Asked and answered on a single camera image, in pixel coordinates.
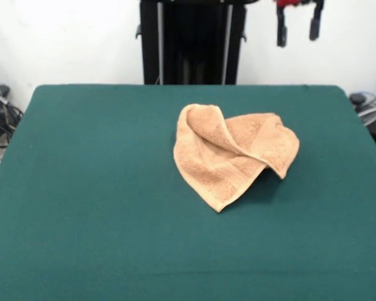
crumpled towel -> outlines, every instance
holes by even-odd
[[[224,119],[215,105],[188,105],[177,123],[174,160],[185,181],[217,212],[237,200],[263,169],[281,179],[300,142],[275,114]]]

red object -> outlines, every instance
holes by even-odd
[[[298,5],[301,0],[277,0],[277,5],[279,8],[283,8],[289,5]]]

black machine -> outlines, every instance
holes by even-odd
[[[141,0],[137,36],[142,35],[147,85],[234,85],[245,5],[259,0]],[[310,39],[319,37],[324,0],[277,0],[277,44],[286,46],[287,6],[316,3]]]

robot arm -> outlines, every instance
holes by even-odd
[[[309,35],[309,39],[315,41],[319,38],[321,12],[323,11],[325,0],[277,0],[277,45],[279,47],[285,47],[287,44],[287,27],[285,25],[284,8],[287,6],[306,5],[309,3],[316,3]]]

green table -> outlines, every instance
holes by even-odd
[[[301,140],[215,213],[180,110],[276,112]],[[0,301],[376,300],[376,146],[337,87],[36,89],[0,167]]]

